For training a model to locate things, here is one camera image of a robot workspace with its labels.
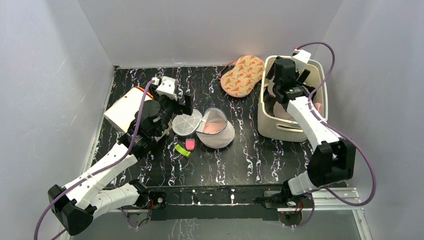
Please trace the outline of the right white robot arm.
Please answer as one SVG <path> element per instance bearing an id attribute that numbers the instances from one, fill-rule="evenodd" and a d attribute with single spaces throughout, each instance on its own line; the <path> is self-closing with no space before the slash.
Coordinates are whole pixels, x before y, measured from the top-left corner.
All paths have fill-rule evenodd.
<path id="1" fill-rule="evenodd" d="M 292 58 L 275 58 L 267 77 L 273 79 L 273 93 L 276 101 L 290 114 L 304 131 L 312 146 L 312 157 L 307 170 L 286 180 L 281 191 L 266 191 L 263 201 L 270 204 L 295 207 L 306 194 L 324 186 L 349 180 L 354 174 L 356 148 L 348 140 L 325 126 L 325 119 L 310 103 L 309 89 L 298 81 L 305 79 L 297 74 Z"/>

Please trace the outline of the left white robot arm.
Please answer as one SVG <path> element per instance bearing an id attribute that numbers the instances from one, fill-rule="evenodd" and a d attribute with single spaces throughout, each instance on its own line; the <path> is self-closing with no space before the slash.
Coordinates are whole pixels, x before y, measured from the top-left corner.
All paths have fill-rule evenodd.
<path id="1" fill-rule="evenodd" d="M 158 148 L 169 132 L 173 115 L 191 114 L 193 96 L 171 99 L 165 95 L 150 98 L 134 89 L 116 101 L 104 117 L 121 136 L 110 151 L 72 182 L 48 190 L 50 207 L 71 236 L 83 232 L 93 220 L 112 210 L 134 205 L 144 208 L 150 190 L 137 180 L 107 190 L 118 174 Z"/>

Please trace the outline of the white mesh laundry bag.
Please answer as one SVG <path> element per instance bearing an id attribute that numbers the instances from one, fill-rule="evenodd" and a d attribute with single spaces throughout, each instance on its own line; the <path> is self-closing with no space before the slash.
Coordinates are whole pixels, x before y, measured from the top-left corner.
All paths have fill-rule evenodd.
<path id="1" fill-rule="evenodd" d="M 220 108 L 209 107 L 204 113 L 194 109 L 191 115 L 177 115 L 172 130 L 180 137 L 197 135 L 211 149 L 227 147 L 235 139 L 235 129 Z"/>

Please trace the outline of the beige bra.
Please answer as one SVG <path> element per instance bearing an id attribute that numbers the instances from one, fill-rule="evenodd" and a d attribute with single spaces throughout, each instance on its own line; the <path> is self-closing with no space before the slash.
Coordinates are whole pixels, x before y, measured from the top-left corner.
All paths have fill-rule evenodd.
<path id="1" fill-rule="evenodd" d="M 273 100 L 273 102 L 274 102 L 273 103 L 273 115 L 278 119 L 283 119 L 283 120 L 294 122 L 295 119 L 289 113 L 287 113 L 287 111 L 284 109 L 284 107 L 279 102 L 277 102 L 276 95 L 274 94 L 274 91 L 273 91 L 274 85 L 275 85 L 275 83 L 274 83 L 274 80 L 272 79 L 268 82 L 268 86 L 267 86 L 267 90 L 268 90 L 268 93 L 271 97 L 271 100 Z"/>

